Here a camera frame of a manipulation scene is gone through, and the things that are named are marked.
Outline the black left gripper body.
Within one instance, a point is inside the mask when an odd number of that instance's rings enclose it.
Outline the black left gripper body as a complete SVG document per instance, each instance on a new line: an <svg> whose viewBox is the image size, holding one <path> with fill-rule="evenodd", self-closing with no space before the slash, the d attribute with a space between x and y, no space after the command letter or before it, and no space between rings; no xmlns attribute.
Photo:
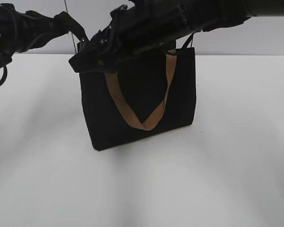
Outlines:
<svg viewBox="0 0 284 227"><path fill-rule="evenodd" d="M67 27L64 24L64 19L67 17L65 11L54 17L47 17L33 10L25 13L14 10L13 14L16 35L13 38L13 52L42 48L51 40L67 34Z"/></svg>

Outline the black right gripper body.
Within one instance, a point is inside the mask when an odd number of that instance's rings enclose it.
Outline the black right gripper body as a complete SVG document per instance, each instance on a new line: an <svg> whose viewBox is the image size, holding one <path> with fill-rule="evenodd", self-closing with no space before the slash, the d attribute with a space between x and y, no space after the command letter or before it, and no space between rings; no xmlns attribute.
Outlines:
<svg viewBox="0 0 284 227"><path fill-rule="evenodd" d="M122 62L153 49L154 23L148 5L121 5L110 16L106 28L80 42L79 52L69 60L75 72L114 72Z"/></svg>

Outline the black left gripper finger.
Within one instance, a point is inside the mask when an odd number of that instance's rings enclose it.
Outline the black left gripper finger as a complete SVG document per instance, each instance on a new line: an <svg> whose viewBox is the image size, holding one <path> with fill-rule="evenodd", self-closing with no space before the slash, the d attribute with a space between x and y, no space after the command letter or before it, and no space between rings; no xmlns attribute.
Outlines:
<svg viewBox="0 0 284 227"><path fill-rule="evenodd" d="M55 15L54 19L60 23L64 31L71 32L81 42L88 40L84 28L67 12L63 11Z"/></svg>

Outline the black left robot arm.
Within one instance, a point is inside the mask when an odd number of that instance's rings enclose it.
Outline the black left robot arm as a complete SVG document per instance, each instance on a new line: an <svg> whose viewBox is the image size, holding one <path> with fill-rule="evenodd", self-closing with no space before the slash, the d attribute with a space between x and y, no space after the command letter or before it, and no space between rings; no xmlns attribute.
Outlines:
<svg viewBox="0 0 284 227"><path fill-rule="evenodd" d="M3 70L0 86L7 79L7 65L15 53L42 48L68 33L80 41L88 39L83 27L65 11L47 17L33 10L18 12L11 3L0 4L0 69Z"/></svg>

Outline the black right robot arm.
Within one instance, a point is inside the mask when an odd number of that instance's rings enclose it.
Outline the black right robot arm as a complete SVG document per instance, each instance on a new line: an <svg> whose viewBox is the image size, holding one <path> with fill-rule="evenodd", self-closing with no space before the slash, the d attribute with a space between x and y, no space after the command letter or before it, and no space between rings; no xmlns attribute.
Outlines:
<svg viewBox="0 0 284 227"><path fill-rule="evenodd" d="M70 59L75 72L114 72L129 59L195 32L238 26L251 17L284 17L284 0L136 0L110 15L110 24Z"/></svg>

